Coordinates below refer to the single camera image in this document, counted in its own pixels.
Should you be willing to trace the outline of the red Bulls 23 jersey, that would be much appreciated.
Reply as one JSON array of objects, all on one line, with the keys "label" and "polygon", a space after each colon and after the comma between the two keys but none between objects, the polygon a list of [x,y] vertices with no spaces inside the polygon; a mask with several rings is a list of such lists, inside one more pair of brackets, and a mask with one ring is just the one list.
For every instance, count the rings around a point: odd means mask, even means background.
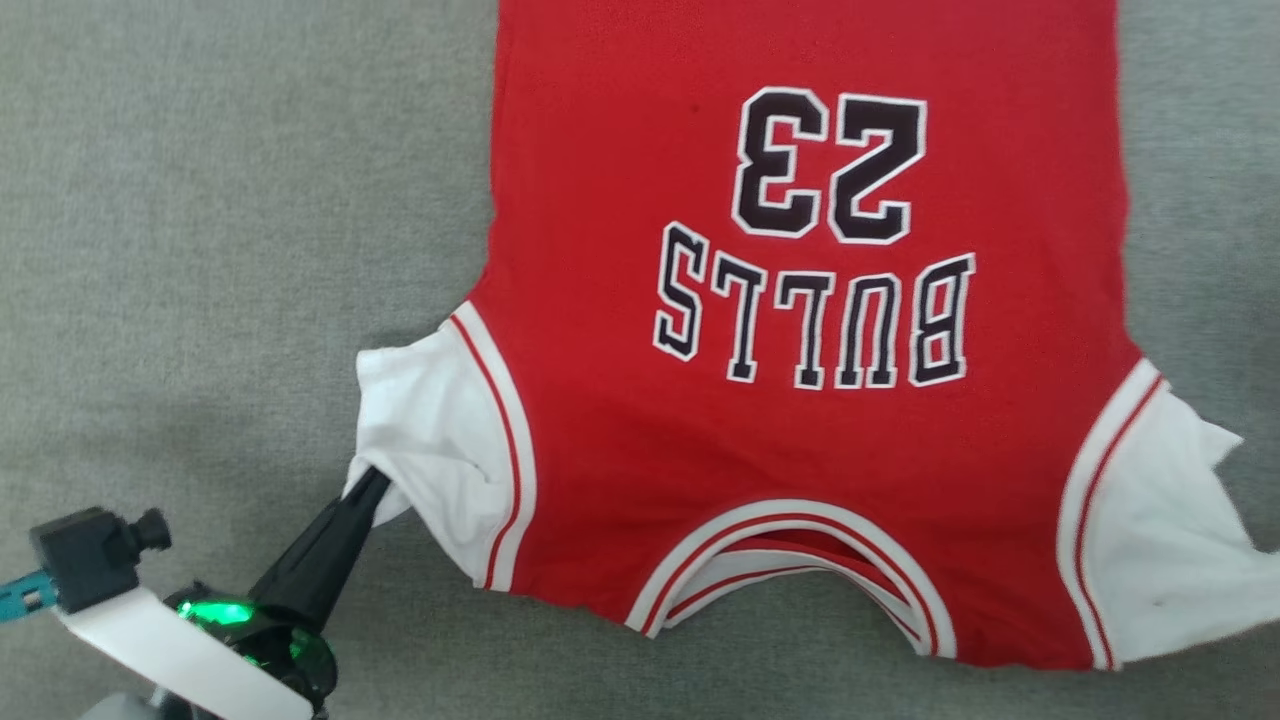
[{"label": "red Bulls 23 jersey", "polygon": [[361,352],[349,475],[474,583],[655,637],[833,571],[915,652],[1280,621],[1239,445],[1125,327],[1116,0],[499,0],[495,217]]}]

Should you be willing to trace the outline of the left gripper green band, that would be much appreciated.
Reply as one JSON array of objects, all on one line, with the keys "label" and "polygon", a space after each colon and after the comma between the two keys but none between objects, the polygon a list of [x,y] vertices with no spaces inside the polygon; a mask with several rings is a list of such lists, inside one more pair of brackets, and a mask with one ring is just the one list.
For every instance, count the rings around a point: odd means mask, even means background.
[{"label": "left gripper green band", "polygon": [[[326,717],[338,666],[332,647],[316,632],[325,629],[389,486],[383,473],[369,468],[260,577],[250,598],[195,583],[169,594],[165,605],[306,698],[315,717]],[[298,614],[307,628],[287,611]]]}]

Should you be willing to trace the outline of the grey fabric sofa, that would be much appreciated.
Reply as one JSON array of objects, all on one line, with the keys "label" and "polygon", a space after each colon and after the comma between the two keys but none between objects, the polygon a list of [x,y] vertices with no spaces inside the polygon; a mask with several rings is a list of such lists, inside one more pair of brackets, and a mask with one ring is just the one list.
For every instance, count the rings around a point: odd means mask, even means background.
[{"label": "grey fabric sofa", "polygon": [[[1132,333],[1245,443],[1280,547],[1280,0],[1120,0]],[[497,0],[0,0],[0,582],[161,509],[143,582],[244,591],[340,488],[361,348],[426,334],[490,219]],[[1280,626],[1115,674],[916,657],[826,573],[646,641],[376,530],[334,720],[1280,720]]]}]

